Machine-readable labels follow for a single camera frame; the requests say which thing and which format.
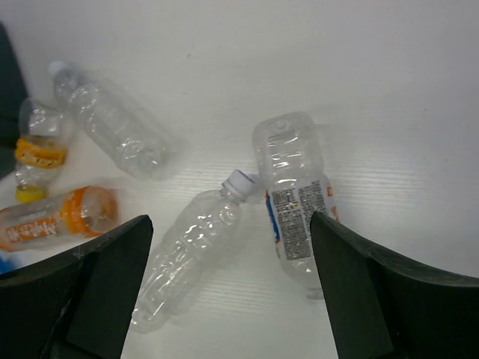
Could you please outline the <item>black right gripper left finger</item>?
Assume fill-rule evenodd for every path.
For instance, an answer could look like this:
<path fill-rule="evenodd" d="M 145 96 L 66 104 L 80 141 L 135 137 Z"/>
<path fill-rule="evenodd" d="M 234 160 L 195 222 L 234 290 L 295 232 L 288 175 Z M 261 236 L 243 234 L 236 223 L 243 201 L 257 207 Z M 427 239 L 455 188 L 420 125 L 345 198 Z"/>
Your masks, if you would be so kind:
<path fill-rule="evenodd" d="M 119 358 L 153 224 L 140 215 L 1 275 L 2 358 Z"/>

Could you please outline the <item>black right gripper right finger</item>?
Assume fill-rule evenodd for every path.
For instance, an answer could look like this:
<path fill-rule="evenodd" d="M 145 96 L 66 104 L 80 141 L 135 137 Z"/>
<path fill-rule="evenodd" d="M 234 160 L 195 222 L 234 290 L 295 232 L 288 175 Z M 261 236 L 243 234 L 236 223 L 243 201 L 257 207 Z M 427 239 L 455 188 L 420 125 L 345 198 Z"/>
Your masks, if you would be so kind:
<path fill-rule="evenodd" d="M 310 229 L 338 357 L 478 357 L 476 277 L 405 257 L 319 212 Z"/>

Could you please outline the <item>orange label tea bottle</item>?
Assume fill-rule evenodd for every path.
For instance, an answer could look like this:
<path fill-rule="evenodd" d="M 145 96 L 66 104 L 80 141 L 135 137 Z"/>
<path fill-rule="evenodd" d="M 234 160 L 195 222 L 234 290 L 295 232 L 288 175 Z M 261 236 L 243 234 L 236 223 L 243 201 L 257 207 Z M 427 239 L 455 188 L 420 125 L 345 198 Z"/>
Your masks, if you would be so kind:
<path fill-rule="evenodd" d="M 54 197 L 10 206 L 1 211 L 1 249 L 49 248 L 62 237 L 91 239 L 119 222 L 116 193 L 89 185 Z"/>

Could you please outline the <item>clear bottle white cap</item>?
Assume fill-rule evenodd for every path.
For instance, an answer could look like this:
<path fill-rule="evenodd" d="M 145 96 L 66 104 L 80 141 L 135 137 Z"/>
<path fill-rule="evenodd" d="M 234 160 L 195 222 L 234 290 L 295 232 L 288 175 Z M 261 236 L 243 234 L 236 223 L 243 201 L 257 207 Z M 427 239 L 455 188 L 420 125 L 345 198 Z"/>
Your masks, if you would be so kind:
<path fill-rule="evenodd" d="M 150 252 L 131 329 L 142 334 L 160 329 L 218 268 L 230 252 L 241 206 L 256 187 L 255 177 L 235 170 L 221 188 L 201 192 L 184 208 Z"/>

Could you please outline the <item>small bottle yellow cap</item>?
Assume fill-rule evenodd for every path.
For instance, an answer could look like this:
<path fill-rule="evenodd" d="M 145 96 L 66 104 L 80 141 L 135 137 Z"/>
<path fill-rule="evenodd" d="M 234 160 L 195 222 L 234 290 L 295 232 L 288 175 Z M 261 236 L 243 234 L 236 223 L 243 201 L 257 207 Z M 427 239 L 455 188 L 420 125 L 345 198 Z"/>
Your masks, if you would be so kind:
<path fill-rule="evenodd" d="M 47 197 L 67 160 L 71 119 L 65 111 L 28 98 L 19 110 L 15 197 L 30 203 Z"/>

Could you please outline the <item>clear ribbed plastic bottle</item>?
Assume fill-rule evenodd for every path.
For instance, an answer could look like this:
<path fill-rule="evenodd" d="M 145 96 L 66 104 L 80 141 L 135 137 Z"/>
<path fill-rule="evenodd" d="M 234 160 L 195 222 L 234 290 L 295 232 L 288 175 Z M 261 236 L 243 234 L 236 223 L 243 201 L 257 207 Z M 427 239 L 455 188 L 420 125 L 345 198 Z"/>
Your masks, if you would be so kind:
<path fill-rule="evenodd" d="M 168 130 L 85 70 L 53 61 L 48 72 L 57 103 L 119 169 L 140 180 L 161 179 L 174 155 Z"/>

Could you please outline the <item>clear bottle printed label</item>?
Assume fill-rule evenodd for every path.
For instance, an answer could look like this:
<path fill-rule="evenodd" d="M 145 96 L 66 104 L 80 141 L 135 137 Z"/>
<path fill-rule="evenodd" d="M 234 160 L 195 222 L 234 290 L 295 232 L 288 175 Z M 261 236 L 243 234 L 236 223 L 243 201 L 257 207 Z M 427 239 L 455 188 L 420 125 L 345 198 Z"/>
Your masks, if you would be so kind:
<path fill-rule="evenodd" d="M 310 222 L 315 212 L 339 219 L 332 184 L 324 173 L 317 128 L 305 112 L 260 122 L 252 144 L 283 271 L 307 298 L 323 298 Z"/>

